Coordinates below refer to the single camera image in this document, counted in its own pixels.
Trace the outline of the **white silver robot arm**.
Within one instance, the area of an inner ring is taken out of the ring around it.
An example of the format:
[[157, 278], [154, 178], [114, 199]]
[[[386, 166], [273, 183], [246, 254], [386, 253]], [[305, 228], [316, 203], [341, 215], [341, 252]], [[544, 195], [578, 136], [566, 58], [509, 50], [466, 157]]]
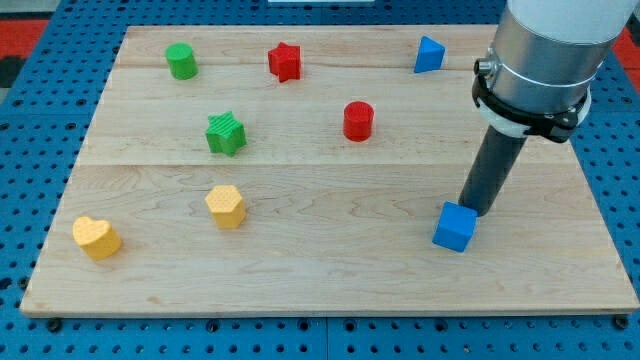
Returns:
[[508, 0], [472, 97], [497, 133], [568, 140], [591, 107], [590, 86], [637, 0]]

